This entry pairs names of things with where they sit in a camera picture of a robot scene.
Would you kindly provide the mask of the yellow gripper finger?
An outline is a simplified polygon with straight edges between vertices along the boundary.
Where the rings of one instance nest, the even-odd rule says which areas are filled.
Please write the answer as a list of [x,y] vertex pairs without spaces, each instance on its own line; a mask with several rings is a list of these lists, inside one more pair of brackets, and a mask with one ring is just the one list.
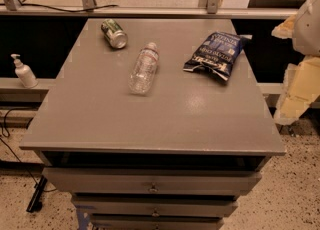
[[276,124],[291,125],[320,96],[320,58],[305,56],[285,70],[282,93],[273,119]]
[[280,39],[291,39],[293,36],[296,15],[288,17],[284,22],[276,26],[271,35]]

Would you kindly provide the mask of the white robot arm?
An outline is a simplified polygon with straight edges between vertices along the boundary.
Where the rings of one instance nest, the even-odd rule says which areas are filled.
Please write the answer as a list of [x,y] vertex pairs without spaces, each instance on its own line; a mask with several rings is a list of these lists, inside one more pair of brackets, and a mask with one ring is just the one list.
[[285,70],[273,116],[276,124],[291,125],[320,96],[320,0],[307,0],[271,34],[291,39],[293,49],[304,55],[298,65],[289,64]]

